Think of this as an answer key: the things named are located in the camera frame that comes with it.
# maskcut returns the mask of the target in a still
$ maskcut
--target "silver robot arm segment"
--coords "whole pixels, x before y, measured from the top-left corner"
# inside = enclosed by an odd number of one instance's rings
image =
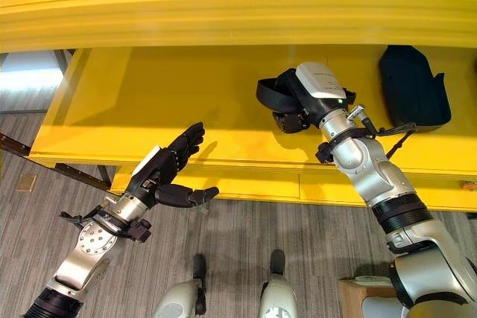
[[[106,200],[84,217],[61,213],[80,228],[78,241],[26,318],[75,318],[88,292],[121,254],[126,239],[145,242],[149,238],[151,224],[142,219],[147,210],[159,203],[190,208],[218,194],[216,187],[193,190],[171,184],[189,157],[199,151],[204,133],[203,124],[197,123],[167,148],[155,147],[135,169],[119,200]]]
[[[259,81],[257,87],[257,98],[274,111],[283,132],[299,132],[311,124],[322,131],[328,142],[320,145],[317,158],[333,162],[350,178],[397,255],[390,273],[401,302],[412,312],[424,302],[445,301],[454,312],[473,312],[460,317],[477,317],[477,270],[375,140],[404,130],[377,131],[362,105],[348,112],[354,101],[350,93],[320,63],[302,63],[276,79]]]

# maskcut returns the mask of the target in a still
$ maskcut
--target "white casing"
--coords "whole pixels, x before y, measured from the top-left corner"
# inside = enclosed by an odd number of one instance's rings
[[[161,147],[157,145],[156,147],[152,148],[152,150],[148,153],[147,156],[144,157],[144,159],[134,168],[132,177],[134,177],[137,172],[139,172],[142,167],[144,167],[151,159],[153,156],[156,155],[157,152],[161,150]]]
[[[295,74],[314,98],[346,98],[335,75],[323,63],[301,63]]]

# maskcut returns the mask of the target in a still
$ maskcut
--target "white object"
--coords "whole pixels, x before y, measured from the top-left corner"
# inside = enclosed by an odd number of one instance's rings
[[[323,63],[301,63],[295,74],[314,98],[346,98],[335,75]]]
[[[22,91],[56,87],[63,79],[60,69],[34,69],[0,72],[0,90]]]
[[[151,158],[155,156],[156,153],[159,152],[160,150],[161,150],[161,147],[159,145],[152,148],[149,154],[144,157],[144,159],[137,165],[137,167],[134,168],[132,177],[134,177],[134,175],[136,175],[136,173],[140,171],[142,167],[144,167],[151,160]]]
[[[407,310],[397,298],[367,297],[362,307],[364,318],[403,318],[407,315]]]

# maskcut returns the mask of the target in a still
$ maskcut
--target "black rubber joint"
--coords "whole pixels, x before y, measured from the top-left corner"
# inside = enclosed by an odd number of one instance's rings
[[[415,193],[404,194],[376,204],[373,213],[386,234],[432,219],[426,205]]]
[[[83,303],[50,288],[35,299],[25,318],[75,318]]]

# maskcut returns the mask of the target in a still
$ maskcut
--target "metal bracket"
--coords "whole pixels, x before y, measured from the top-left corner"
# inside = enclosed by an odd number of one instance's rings
[[[111,182],[104,182],[98,178],[94,178],[93,176],[84,173],[83,171],[79,171],[78,169],[74,169],[67,164],[57,163],[54,166],[54,170],[58,173],[66,175],[72,179],[76,179],[80,182],[84,182],[85,184],[94,186],[95,188],[101,190],[110,190],[111,189]]]
[[[16,156],[28,156],[30,155],[31,150],[29,146],[22,144],[3,133],[0,133],[0,148],[7,150]]]

